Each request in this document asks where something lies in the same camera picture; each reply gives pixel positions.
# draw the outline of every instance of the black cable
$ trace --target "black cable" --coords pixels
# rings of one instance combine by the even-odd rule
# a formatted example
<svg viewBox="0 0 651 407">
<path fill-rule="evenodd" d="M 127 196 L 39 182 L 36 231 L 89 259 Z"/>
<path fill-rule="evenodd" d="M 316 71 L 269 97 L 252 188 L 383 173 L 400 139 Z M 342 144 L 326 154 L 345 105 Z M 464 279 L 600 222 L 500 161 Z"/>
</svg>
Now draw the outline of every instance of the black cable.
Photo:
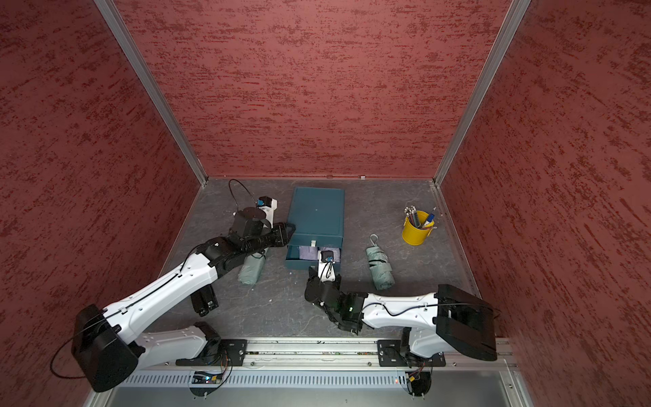
<svg viewBox="0 0 651 407">
<path fill-rule="evenodd" d="M 226 353 L 226 363 L 228 363 L 229 360 L 230 360 L 230 358 L 229 358 L 229 354 Z M 221 377 L 222 377 L 222 381 L 221 381 L 221 383 L 219 383 L 219 386 L 217 386 L 217 389 L 219 389 L 221 386 L 223 386 L 224 383 L 228 382 L 228 380 L 230 379 L 230 376 L 231 376 L 232 373 L 233 373 L 233 364 L 231 363 L 231 364 L 230 364 L 229 375 L 226 376 L 226 378 L 224 379 L 224 378 L 223 378 L 224 375 L 223 375 L 223 373 L 222 373 L 222 375 L 221 375 Z"/>
<path fill-rule="evenodd" d="M 360 323 L 360 321 L 361 321 L 361 319 L 362 319 L 362 313 L 364 312 L 364 310 L 365 310 L 367 307 L 370 307 L 371 305 L 381 305 L 381 306 L 384 307 L 384 309 L 387 311 L 387 314 L 389 314 L 389 315 L 391 315 L 391 316 L 402 315 L 402 314 L 406 313 L 407 311 L 410 311 L 410 310 L 412 310 L 412 309 L 416 309 L 416 308 L 445 307 L 445 306 L 448 306 L 448 305 L 475 305 L 475 306 L 477 306 L 477 307 L 484 307 L 484 308 L 494 309 L 493 307 L 490 307 L 489 305 L 483 305 L 483 304 L 472 304 L 472 303 L 469 303 L 469 302 L 455 302 L 455 303 L 449 303 L 449 304 L 446 304 L 446 303 L 438 303 L 438 304 L 431 304 L 431 305 L 416 305 L 416 306 L 413 306 L 413 307 L 409 307 L 409 308 L 407 308 L 407 309 L 404 309 L 404 310 L 402 310 L 401 312 L 399 312 L 399 313 L 397 313 L 397 314 L 392 314 L 391 311 L 389 311 L 389 309 L 387 308 L 386 305 L 382 304 L 381 302 L 372 302 L 372 303 L 370 303 L 370 304 L 366 304 L 366 305 L 364 305 L 364 307 L 362 308 L 362 310 L 359 312 L 359 315 L 357 316 L 357 325 L 359 325 L 359 323 Z"/>
<path fill-rule="evenodd" d="M 193 247 L 192 250 L 187 254 L 185 260 L 183 260 L 183 263 L 181 263 L 181 269 L 179 269 L 178 273 L 174 274 L 174 275 L 173 275 L 169 280 L 167 280 L 166 282 L 164 282 L 164 283 L 161 284 L 160 286 L 156 287 L 156 289 L 154 289 L 152 292 L 150 292 L 150 293 L 148 293 L 147 295 L 143 296 L 142 298 L 139 298 L 138 300 L 132 302 L 131 304 L 127 305 L 127 306 L 126 306 L 125 308 L 123 308 L 123 309 L 129 309 L 129 308 L 133 307 L 135 304 L 137 304 L 137 303 L 139 303 L 140 301 L 144 300 L 145 298 L 149 297 L 150 295 L 152 295 L 153 293 L 155 293 L 156 291 L 160 290 L 160 289 L 163 288 L 165 285 L 167 285 L 168 283 L 170 283 L 174 278 L 176 278 L 177 276 L 179 276 L 179 275 L 181 274 L 181 272 L 183 271 L 183 267 L 186 265 L 186 262 L 187 262 L 188 258 L 189 258 L 190 255 L 194 252 L 194 250 L 196 250 L 199 246 L 201 246 L 201 245 L 196 245 L 196 246 Z M 54 376 L 56 376 L 56 377 L 58 377 L 58 378 L 60 378 L 60 379 L 77 380 L 77 379 L 84 379 L 84 378 L 86 378 L 86 376 L 63 376 L 63 375 L 57 373 L 57 372 L 54 370 L 54 361 L 57 359 L 57 356 L 59 355 L 59 352 L 61 352 L 61 350 L 62 350 L 62 349 L 63 349 L 63 348 L 68 344 L 68 343 L 70 343 L 73 339 L 75 339 L 75 337 L 77 337 L 79 334 L 83 333 L 84 331 L 91 329 L 91 328 L 94 327 L 95 325 L 97 325 L 97 324 L 101 324 L 102 322 L 105 322 L 106 320 L 108 320 L 108 319 L 111 318 L 112 316 L 118 315 L 119 313 L 122 312 L 123 309 L 119 309 L 118 311 L 115 311 L 113 314 L 111 314 L 111 315 L 109 315 L 109 316 L 107 316 L 107 317 L 105 317 L 105 318 L 102 318 L 101 320 L 99 320 L 99 321 L 97 321 L 97 322 L 95 322 L 95 323 L 93 323 L 93 324 L 87 326 L 86 328 L 83 328 L 81 331 L 79 331 L 79 332 L 75 333 L 73 336 L 71 336 L 67 341 L 63 342 L 63 344 L 59 347 L 59 349 L 57 349 L 57 351 L 54 352 L 54 355 L 52 355 L 52 358 L 51 358 L 50 361 L 49 361 L 49 371 L 50 371 L 50 373 L 52 373 Z"/>
<path fill-rule="evenodd" d="M 50 373 L 52 373 L 53 375 L 55 375 L 56 377 L 58 377 L 58 378 L 60 378 L 60 379 L 70 379 L 70 380 L 85 379 L 86 376 L 63 376 L 63 375 L 61 375 L 61 374 L 55 372 L 55 370 L 54 370 L 54 361 L 55 361 L 55 359 L 56 359 L 57 356 L 59 355 L 59 352 L 61 352 L 61 350 L 62 350 L 62 349 L 63 349 L 63 348 L 68 344 L 68 343 L 70 343 L 70 341 L 72 341 L 73 339 L 75 339 L 75 337 L 76 337 L 77 335 L 79 335 L 80 333 L 83 333 L 83 332 L 86 331 L 86 330 L 91 329 L 92 327 L 94 327 L 94 326 L 97 325 L 97 324 L 101 324 L 102 322 L 105 322 L 108 318 L 111 318 L 112 316 L 118 315 L 119 313 L 120 313 L 120 310 L 115 311 L 113 314 L 107 316 L 106 318 L 103 318 L 103 319 L 101 319 L 101 320 L 95 322 L 94 324 L 91 324 L 91 325 L 87 326 L 86 328 L 83 328 L 81 331 L 79 331 L 79 332 L 77 332 L 76 334 L 74 334 L 73 336 L 71 336 L 67 341 L 63 342 L 63 344 L 59 347 L 59 349 L 57 349 L 57 351 L 54 353 L 54 355 L 52 355 L 52 358 L 49 360 L 49 371 L 50 371 Z"/>
<path fill-rule="evenodd" d="M 251 199 L 253 200 L 253 206 L 256 206 L 256 205 L 258 204 L 258 201 L 253 197 L 253 195 L 251 195 L 251 192 L 249 191 L 249 189 L 246 188 L 246 187 L 244 186 L 244 184 L 242 184 L 239 180 L 236 180 L 235 178 L 233 178 L 233 179 L 230 179 L 230 180 L 229 180 L 229 191 L 230 191 L 230 196 L 233 197 L 233 201 L 235 201 L 235 207 L 237 208 L 237 210 L 240 210 L 240 206 L 239 206 L 239 204 L 238 204 L 238 200 L 235 199 L 235 194 L 233 194 L 233 189 L 232 189 L 232 187 L 230 186 L 230 183 L 233 182 L 233 181 L 237 182 L 239 185 L 242 186 L 242 188 L 244 188 L 244 190 L 245 190 L 246 192 L 249 193 L 249 196 L 250 196 Z"/>
<path fill-rule="evenodd" d="M 330 273 L 333 271 L 334 264 L 335 264 L 335 263 L 334 263 L 334 260 L 333 260 L 333 261 L 329 261 L 329 262 L 325 265 L 326 267 L 328 267 L 328 270 L 327 270 L 327 272 L 325 273 L 325 278 L 326 278 L 326 279 L 330 279 L 330 275 L 331 275 Z"/>
<path fill-rule="evenodd" d="M 432 372 L 433 372 L 433 371 L 434 371 L 434 369 L 432 368 L 432 370 L 430 371 L 430 380 L 429 380 L 429 382 L 427 383 L 426 388 L 422 391 L 422 395 L 423 395 L 423 396 L 425 396 L 427 393 L 429 393 L 429 392 L 430 392 L 430 389 L 432 388 Z M 416 378 L 416 379 L 414 379 L 414 380 L 416 381 L 416 380 L 420 380 L 420 379 L 421 379 L 421 375 L 420 375 L 420 373 L 419 373 L 418 378 Z M 413 382 L 412 382 L 411 380 L 408 379 L 407 389 L 405 389 L 405 390 L 407 391 L 407 393 L 409 393 L 410 396 L 414 396 L 413 392 L 412 392 L 412 391 L 409 391 L 409 386 L 410 386 L 412 383 L 413 383 Z"/>
<path fill-rule="evenodd" d="M 208 372 L 204 372 L 204 371 L 196 371 L 196 372 L 194 372 L 193 376 L 194 377 L 204 378 L 206 376 L 208 376 L 208 377 L 219 376 L 220 374 L 224 374 L 224 372 L 221 372 L 221 373 L 208 373 Z"/>
</svg>

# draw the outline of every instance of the gray marble floor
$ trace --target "gray marble floor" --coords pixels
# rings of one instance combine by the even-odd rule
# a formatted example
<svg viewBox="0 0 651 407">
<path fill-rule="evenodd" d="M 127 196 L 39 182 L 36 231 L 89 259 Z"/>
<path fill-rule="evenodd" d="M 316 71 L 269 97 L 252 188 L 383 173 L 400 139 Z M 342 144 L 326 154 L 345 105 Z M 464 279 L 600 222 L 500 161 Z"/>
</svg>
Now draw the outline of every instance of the gray marble floor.
<svg viewBox="0 0 651 407">
<path fill-rule="evenodd" d="M 365 249 L 368 236 L 380 237 L 378 244 L 389 256 L 396 284 L 382 294 L 415 296 L 437 290 L 447 283 L 465 287 L 442 223 L 423 245 L 413 247 L 402 240 L 404 207 L 415 205 L 429 211 L 434 196 L 426 181 L 370 180 L 245 180 L 255 196 L 268 195 L 278 200 L 275 221 L 285 221 L 295 186 L 342 188 L 346 190 L 342 284 L 344 291 L 377 292 L 373 285 Z M 240 202 L 250 198 L 233 183 Z M 180 264 L 195 245 L 227 233 L 235 210 L 226 180 L 211 180 L 201 192 L 187 220 L 184 235 L 170 261 Z M 238 281 L 239 268 L 213 284 L 219 308 L 200 318 L 189 298 L 156 320 L 148 331 L 175 330 L 204 320 L 222 337 L 243 336 L 350 336 L 337 329 L 325 313 L 305 301 L 303 292 L 307 270 L 284 267 L 285 248 L 270 249 L 258 283 L 251 287 Z M 362 329 L 364 336 L 396 336 L 399 328 Z"/>
</svg>

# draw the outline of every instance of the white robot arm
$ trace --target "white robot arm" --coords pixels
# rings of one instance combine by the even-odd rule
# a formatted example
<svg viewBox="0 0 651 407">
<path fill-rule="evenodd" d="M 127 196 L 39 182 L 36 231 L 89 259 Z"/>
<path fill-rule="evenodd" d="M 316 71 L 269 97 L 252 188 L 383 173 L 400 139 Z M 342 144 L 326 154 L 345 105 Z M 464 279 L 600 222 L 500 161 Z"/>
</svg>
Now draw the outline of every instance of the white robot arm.
<svg viewBox="0 0 651 407">
<path fill-rule="evenodd" d="M 143 332 L 188 296 L 196 312 L 204 316 L 217 307 L 214 281 L 241 266 L 249 255 L 285 246 L 293 226 L 273 224 L 277 205 L 275 199 L 259 198 L 256 207 L 235 213 L 228 236 L 194 247 L 183 263 L 132 295 L 102 310 L 93 304 L 77 314 L 72 354 L 93 390 L 111 389 L 134 370 L 158 363 L 192 359 L 209 364 L 221 357 L 221 338 L 207 324 Z"/>
<path fill-rule="evenodd" d="M 437 292 L 415 297 L 390 297 L 339 290 L 341 276 L 310 269 L 305 299 L 321 307 L 339 329 L 359 333 L 370 328 L 402 326 L 401 356 L 415 365 L 434 354 L 455 351 L 471 358 L 497 359 L 493 307 L 451 285 L 441 284 Z"/>
</svg>

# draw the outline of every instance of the yellow cup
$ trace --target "yellow cup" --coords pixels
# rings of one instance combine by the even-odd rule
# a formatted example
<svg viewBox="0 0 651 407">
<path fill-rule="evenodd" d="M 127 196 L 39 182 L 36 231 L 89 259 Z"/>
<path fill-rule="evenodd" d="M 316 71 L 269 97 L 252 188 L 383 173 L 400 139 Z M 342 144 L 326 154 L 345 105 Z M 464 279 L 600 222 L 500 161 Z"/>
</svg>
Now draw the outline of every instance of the yellow cup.
<svg viewBox="0 0 651 407">
<path fill-rule="evenodd" d="M 429 214 L 423 212 L 422 210 L 417 210 L 416 214 L 418 215 L 418 220 L 421 221 L 421 224 L 425 223 Z M 405 217 L 404 229 L 402 229 L 402 239 L 412 246 L 421 245 L 427 236 L 432 233 L 434 225 L 430 226 L 427 229 L 418 229 L 409 222 L 409 217 Z"/>
</svg>

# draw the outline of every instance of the metal vent panel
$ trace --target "metal vent panel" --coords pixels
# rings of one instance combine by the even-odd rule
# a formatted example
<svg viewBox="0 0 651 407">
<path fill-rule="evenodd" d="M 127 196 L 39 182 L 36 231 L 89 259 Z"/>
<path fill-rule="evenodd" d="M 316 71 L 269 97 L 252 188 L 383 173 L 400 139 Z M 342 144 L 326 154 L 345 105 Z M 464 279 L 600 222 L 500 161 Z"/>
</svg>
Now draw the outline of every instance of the metal vent panel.
<svg viewBox="0 0 651 407">
<path fill-rule="evenodd" d="M 141 371 L 120 384 L 122 387 L 211 387 L 191 384 L 193 371 Z M 406 385 L 401 371 L 233 371 L 223 387 L 302 389 L 391 389 Z"/>
</svg>

